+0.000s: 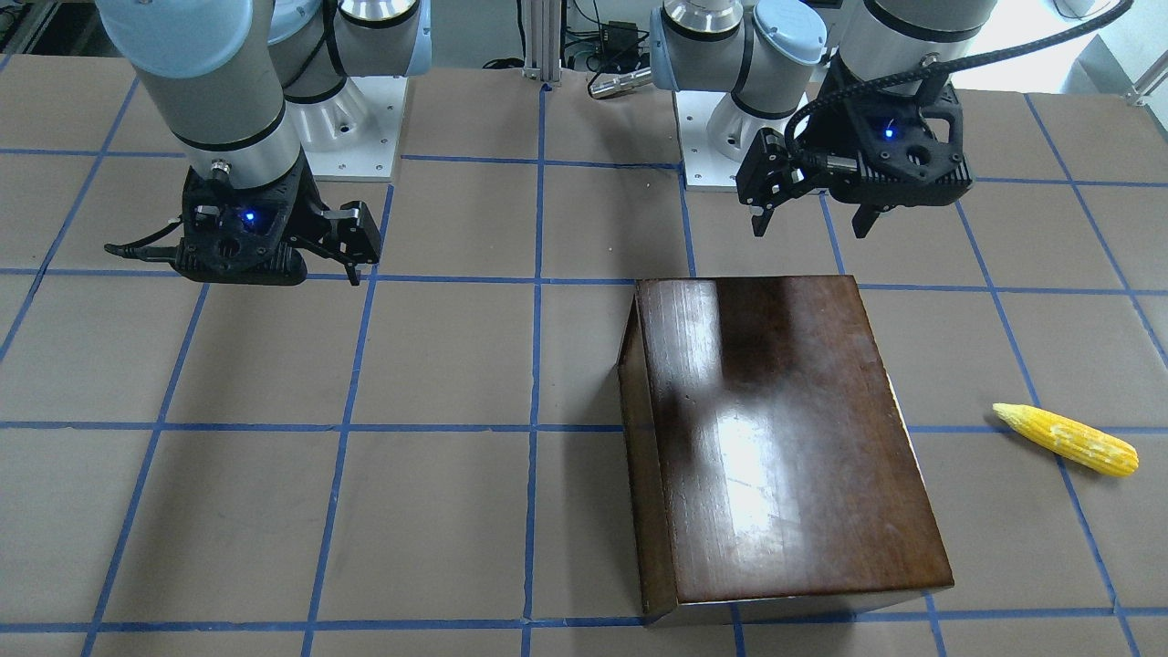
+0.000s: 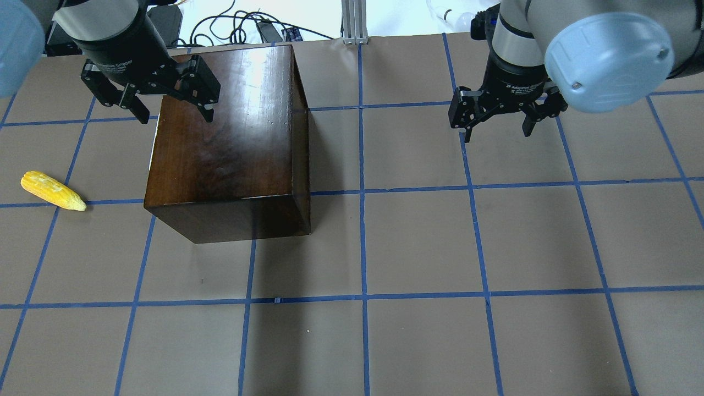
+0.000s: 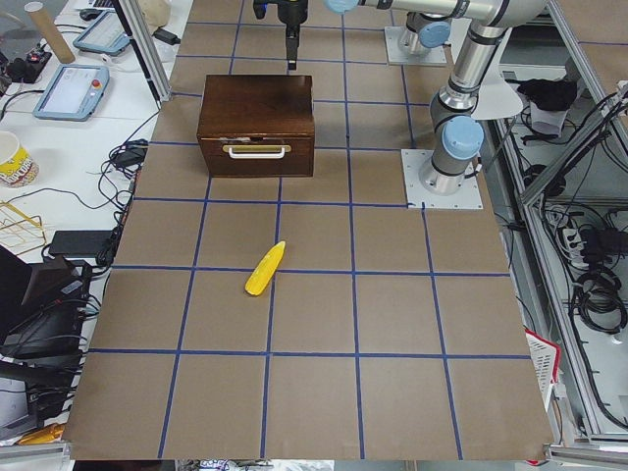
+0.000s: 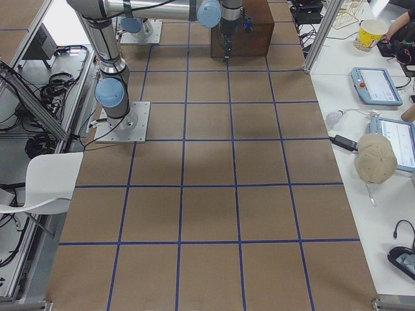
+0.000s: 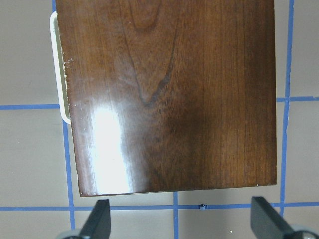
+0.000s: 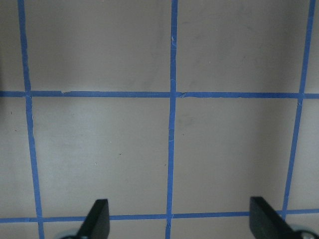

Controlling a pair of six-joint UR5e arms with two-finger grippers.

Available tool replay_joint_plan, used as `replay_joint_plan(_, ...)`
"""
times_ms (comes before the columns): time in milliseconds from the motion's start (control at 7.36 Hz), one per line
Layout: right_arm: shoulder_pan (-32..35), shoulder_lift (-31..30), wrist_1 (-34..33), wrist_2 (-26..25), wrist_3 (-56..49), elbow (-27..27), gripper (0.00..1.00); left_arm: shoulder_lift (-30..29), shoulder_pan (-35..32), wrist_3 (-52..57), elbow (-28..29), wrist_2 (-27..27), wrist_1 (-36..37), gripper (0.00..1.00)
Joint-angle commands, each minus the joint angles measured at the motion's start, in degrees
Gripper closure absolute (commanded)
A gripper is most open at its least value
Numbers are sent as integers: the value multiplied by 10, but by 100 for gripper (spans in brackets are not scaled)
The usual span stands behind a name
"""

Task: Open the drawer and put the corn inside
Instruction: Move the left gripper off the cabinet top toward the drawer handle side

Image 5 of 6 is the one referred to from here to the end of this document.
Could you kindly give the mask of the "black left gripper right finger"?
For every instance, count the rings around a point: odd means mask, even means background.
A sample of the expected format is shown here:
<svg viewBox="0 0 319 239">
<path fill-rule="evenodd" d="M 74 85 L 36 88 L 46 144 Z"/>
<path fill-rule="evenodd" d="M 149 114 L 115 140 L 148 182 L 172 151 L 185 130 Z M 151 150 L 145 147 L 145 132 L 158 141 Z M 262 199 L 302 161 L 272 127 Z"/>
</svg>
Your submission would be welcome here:
<svg viewBox="0 0 319 239">
<path fill-rule="evenodd" d="M 298 233 L 264 197 L 252 197 L 250 226 L 257 239 L 297 239 Z"/>
</svg>

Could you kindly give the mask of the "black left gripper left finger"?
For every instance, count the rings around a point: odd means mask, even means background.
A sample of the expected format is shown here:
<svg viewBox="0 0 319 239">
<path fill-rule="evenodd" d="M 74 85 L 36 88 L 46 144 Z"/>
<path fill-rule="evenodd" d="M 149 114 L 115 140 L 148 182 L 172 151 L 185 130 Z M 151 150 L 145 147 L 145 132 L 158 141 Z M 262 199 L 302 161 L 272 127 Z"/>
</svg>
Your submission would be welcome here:
<svg viewBox="0 0 319 239">
<path fill-rule="evenodd" d="M 110 234 L 111 215 L 109 200 L 98 200 L 78 237 L 80 239 L 108 239 Z"/>
</svg>

